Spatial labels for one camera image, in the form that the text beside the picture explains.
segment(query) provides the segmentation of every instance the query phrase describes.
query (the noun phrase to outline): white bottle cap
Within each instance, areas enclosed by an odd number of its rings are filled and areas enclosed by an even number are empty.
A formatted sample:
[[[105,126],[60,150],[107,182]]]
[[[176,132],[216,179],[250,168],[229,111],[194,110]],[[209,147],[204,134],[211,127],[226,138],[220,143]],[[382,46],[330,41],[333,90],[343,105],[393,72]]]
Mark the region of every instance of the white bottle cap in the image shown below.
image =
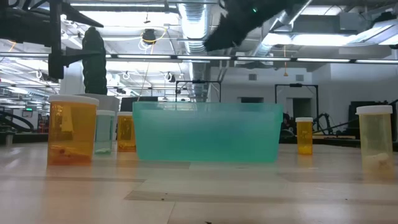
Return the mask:
[[[114,111],[98,110],[97,115],[114,116]]]
[[[377,106],[361,106],[356,109],[356,114],[392,114],[392,106],[377,105]]]
[[[313,118],[296,118],[296,122],[312,122]]]
[[[118,116],[132,116],[132,112],[118,112]]]
[[[91,105],[100,105],[100,101],[87,96],[75,95],[51,95],[49,102],[71,102],[71,103],[86,103]]]

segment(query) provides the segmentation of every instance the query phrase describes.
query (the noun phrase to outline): ceiling light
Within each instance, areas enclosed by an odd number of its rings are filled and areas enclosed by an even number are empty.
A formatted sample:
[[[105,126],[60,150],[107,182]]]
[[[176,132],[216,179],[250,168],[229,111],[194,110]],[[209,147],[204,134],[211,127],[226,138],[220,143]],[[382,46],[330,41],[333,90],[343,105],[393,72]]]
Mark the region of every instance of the ceiling light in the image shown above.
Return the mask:
[[[7,80],[5,78],[0,78],[0,82],[9,83],[9,84],[17,84],[16,82],[13,82],[11,80]]]
[[[356,63],[375,63],[375,64],[392,64],[398,65],[398,60],[357,60]]]
[[[131,92],[132,92],[133,94],[135,94],[136,96],[139,96],[139,93],[138,93],[138,92],[136,92],[136,91],[134,91],[134,90],[131,90]]]
[[[342,46],[347,44],[352,36],[330,34],[299,34],[293,38],[292,44],[306,46]]]
[[[395,45],[395,44],[398,44],[398,34],[380,43],[380,45]]]
[[[25,108],[25,106],[6,106],[6,105],[4,105],[4,107],[6,107],[6,108]]]
[[[289,62],[290,58],[274,57],[238,57],[238,60],[260,61],[260,62]]]
[[[298,62],[348,63],[349,59],[298,58]]]
[[[118,55],[118,57],[133,59],[170,59],[168,55]]]
[[[71,6],[97,6],[97,7],[164,7],[164,4],[134,4],[134,3],[71,3]]]
[[[28,91],[18,87],[8,87],[9,91],[13,93],[28,94]]]
[[[231,60],[231,57],[224,56],[178,56],[178,59],[181,60]]]
[[[290,38],[289,35],[286,34],[267,34],[266,38],[262,40],[261,44],[263,45],[277,45],[277,44],[282,44],[282,45],[289,45],[292,43],[292,39]]]
[[[78,46],[79,48],[83,48],[82,44],[77,41],[74,37],[69,38],[70,42],[74,43],[76,46]]]
[[[31,57],[31,58],[48,58],[48,54],[37,54],[37,53],[0,53],[0,57]]]
[[[25,67],[33,68],[34,70],[47,70],[49,65],[43,60],[23,60],[17,59],[16,63]]]
[[[127,41],[127,40],[137,40],[142,37],[103,37],[102,39],[105,41]]]

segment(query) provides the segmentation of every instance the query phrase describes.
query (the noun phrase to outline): white wall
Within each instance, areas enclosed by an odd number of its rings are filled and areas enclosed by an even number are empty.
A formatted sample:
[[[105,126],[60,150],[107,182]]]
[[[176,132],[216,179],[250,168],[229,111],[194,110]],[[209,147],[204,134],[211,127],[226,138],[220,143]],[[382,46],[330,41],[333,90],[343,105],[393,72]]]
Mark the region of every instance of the white wall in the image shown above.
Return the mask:
[[[320,112],[330,114],[336,124],[348,121],[351,101],[398,99],[397,65],[328,64],[313,72],[313,82],[319,84]]]
[[[214,90],[210,90],[209,102],[218,102]],[[290,88],[288,86],[278,86],[277,89],[278,104],[284,106],[284,112],[293,116],[293,101],[292,98],[312,98],[315,100],[313,94],[308,88]],[[240,97],[263,97],[265,103],[275,102],[274,86],[244,86],[244,85],[223,85],[221,102],[222,103],[240,103]]]
[[[212,80],[218,78],[218,68],[211,68]],[[248,75],[251,73],[257,74],[256,81],[249,81]],[[312,83],[312,73],[307,72],[305,68],[288,68],[289,76],[284,76],[285,70],[283,68],[274,70],[268,69],[253,69],[245,68],[229,68],[222,84],[221,101],[223,103],[239,103],[240,97],[263,97],[264,102],[275,102],[275,84],[291,84],[297,83],[295,75],[304,75],[303,84]],[[289,112],[293,115],[293,100],[292,98],[313,98],[315,102],[315,89],[311,88],[289,88],[287,86],[279,86],[277,89],[278,103],[284,106],[284,112]],[[218,102],[218,97],[214,88],[210,88],[208,93],[208,102]]]

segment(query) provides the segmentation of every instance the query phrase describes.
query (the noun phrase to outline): table surface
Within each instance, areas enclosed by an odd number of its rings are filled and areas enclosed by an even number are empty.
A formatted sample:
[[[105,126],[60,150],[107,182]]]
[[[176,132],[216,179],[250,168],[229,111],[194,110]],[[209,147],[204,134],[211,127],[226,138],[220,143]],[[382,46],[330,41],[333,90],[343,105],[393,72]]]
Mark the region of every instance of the table surface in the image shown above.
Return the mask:
[[[394,177],[369,180],[359,149],[280,145],[275,164],[95,156],[47,167],[46,144],[0,147],[1,223],[398,223]]]

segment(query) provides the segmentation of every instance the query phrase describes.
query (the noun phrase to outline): silver air duct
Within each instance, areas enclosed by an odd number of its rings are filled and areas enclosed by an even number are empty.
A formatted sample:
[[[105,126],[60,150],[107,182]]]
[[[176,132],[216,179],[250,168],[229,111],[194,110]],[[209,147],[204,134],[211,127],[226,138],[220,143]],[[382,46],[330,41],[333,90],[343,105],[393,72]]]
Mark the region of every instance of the silver air duct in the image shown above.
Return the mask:
[[[209,5],[207,4],[179,4],[178,9],[181,14],[181,26],[184,38],[202,39],[208,34],[209,27]],[[188,54],[205,55],[207,54],[203,42],[185,42],[185,49]],[[210,80],[208,63],[190,63],[189,71],[191,80]],[[196,101],[206,101],[209,85],[194,84],[193,94]]]
[[[290,10],[283,10],[269,21],[272,24],[270,30],[278,29],[283,26],[293,26],[294,21],[311,2],[312,0],[306,0],[300,5],[294,5]],[[262,42],[253,51],[252,56],[264,57],[269,54],[273,45],[267,45],[265,42],[266,37],[267,36],[264,37]]]

